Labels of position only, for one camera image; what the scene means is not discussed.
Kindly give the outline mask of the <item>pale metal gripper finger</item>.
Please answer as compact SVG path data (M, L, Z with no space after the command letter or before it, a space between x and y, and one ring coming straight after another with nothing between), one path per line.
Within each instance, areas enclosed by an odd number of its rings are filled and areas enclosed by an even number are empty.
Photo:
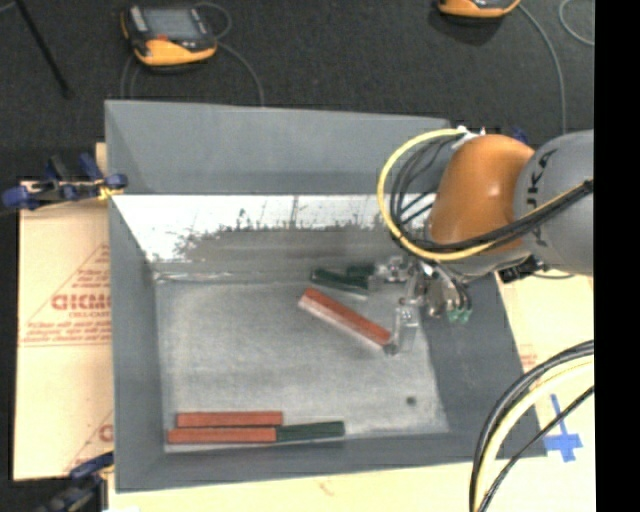
M418 327L419 317L416 308L412 305L397 306L389 343L384 347L384 352L390 356L410 352L416 339Z
M374 277L386 283L406 281L406 260L402 256L392 256L374 265Z

